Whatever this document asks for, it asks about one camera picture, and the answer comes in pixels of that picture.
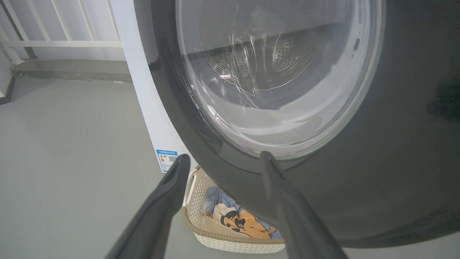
basket rim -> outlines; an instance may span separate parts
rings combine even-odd
[[[193,233],[197,235],[202,235],[202,236],[217,239],[217,240],[230,241],[230,242],[236,242],[236,243],[269,244],[269,245],[284,244],[284,238],[279,238],[279,239],[243,238],[243,237],[236,237],[236,236],[229,236],[229,235],[221,235],[221,234],[201,230],[197,228],[196,226],[194,226],[192,222],[190,222],[189,217],[187,216],[187,208],[185,206],[182,207],[182,218],[184,219],[184,222],[187,225],[187,227],[191,231],[193,231]]]

gray floor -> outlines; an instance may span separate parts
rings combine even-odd
[[[163,174],[132,85],[19,79],[0,106],[0,258],[103,258]],[[460,234],[355,259],[460,258]],[[165,258],[287,258],[202,246],[178,214]]]

round door window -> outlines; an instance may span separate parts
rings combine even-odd
[[[308,155],[363,100],[382,11],[381,0],[177,1],[187,89],[207,124],[247,155]]]

cartoon print clothing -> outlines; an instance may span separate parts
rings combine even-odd
[[[209,188],[206,191],[206,197],[201,212],[222,225],[230,227],[236,232],[244,233],[251,238],[282,238],[281,231],[241,208],[219,187]]]

baseboard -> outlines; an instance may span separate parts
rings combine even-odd
[[[32,59],[12,67],[16,78],[103,80],[132,83],[125,61]]]
[[[11,102],[15,81],[16,78],[12,76],[8,88],[6,89],[6,96],[0,97],[0,105]]]

